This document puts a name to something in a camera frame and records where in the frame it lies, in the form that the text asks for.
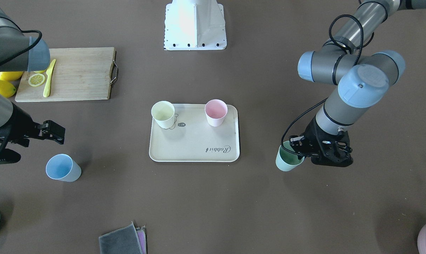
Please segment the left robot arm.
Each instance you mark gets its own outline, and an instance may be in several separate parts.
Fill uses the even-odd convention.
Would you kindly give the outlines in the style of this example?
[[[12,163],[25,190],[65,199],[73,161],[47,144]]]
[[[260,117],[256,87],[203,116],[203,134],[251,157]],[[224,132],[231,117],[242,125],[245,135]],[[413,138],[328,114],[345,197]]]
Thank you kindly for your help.
[[[318,52],[304,53],[297,71],[302,79],[336,85],[319,103],[321,109],[301,135],[290,136],[290,146],[281,149],[300,162],[309,157],[316,165],[347,167],[353,163],[348,129],[371,106],[378,103],[405,71],[403,57],[383,50],[362,57],[374,31],[399,10],[426,9],[426,0],[362,0],[355,14],[336,34],[329,27],[329,39]]]

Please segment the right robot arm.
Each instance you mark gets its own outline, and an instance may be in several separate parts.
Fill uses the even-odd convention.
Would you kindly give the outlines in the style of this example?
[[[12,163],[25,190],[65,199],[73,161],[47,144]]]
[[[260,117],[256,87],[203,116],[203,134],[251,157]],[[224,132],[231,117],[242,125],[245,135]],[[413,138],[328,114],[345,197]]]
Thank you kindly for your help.
[[[41,32],[36,31],[38,37],[27,33],[0,10],[0,71],[35,71],[49,66],[50,52]],[[34,122],[29,114],[0,95],[0,164],[21,159],[19,153],[6,147],[8,143],[28,147],[31,138],[63,144],[65,128],[51,120]]]

